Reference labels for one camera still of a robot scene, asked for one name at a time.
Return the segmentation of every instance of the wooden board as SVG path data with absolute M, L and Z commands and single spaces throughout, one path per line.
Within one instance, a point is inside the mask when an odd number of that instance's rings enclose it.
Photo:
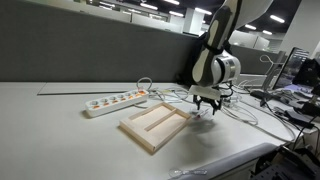
M 183 129 L 190 117 L 163 102 L 120 121 L 120 127 L 154 153 Z

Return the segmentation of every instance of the robotic arm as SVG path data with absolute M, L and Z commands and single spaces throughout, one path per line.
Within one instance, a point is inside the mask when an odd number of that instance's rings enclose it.
M 192 70 L 194 102 L 200 108 L 202 101 L 216 110 L 221 108 L 219 84 L 236 80 L 240 75 L 239 60 L 224 49 L 232 32 L 266 12 L 273 0 L 226 0 L 214 14 L 201 53 Z

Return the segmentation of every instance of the computer monitor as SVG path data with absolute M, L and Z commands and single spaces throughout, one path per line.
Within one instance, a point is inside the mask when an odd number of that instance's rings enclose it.
M 273 89 L 285 88 L 291 85 L 292 80 L 298 74 L 308 56 L 308 51 L 294 47 L 284 63 Z
M 292 84 L 310 88 L 320 85 L 320 59 L 305 60 Z

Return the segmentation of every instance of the white table surface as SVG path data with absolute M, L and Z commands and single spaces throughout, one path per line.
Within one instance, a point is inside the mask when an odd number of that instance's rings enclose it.
M 150 155 L 118 128 L 120 120 L 142 109 L 129 107 L 90 119 L 84 103 L 110 94 L 37 95 L 86 88 L 100 92 L 104 87 L 116 89 L 116 85 L 0 83 L 0 179 L 168 179 L 171 168 L 194 169 L 264 142 L 284 143 L 218 111 L 213 123 L 192 121 Z M 172 86 L 176 85 L 157 83 L 153 87 Z M 134 83 L 119 87 L 136 88 Z M 148 100 L 142 105 L 157 103 L 160 101 Z M 185 112 L 195 107 L 189 103 L 172 105 Z M 241 106 L 259 118 L 260 127 L 292 139 L 278 120 Z

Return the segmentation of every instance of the gray partition wall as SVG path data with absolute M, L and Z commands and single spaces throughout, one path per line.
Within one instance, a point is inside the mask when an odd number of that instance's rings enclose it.
M 175 81 L 196 38 L 81 12 L 0 1 L 0 81 Z

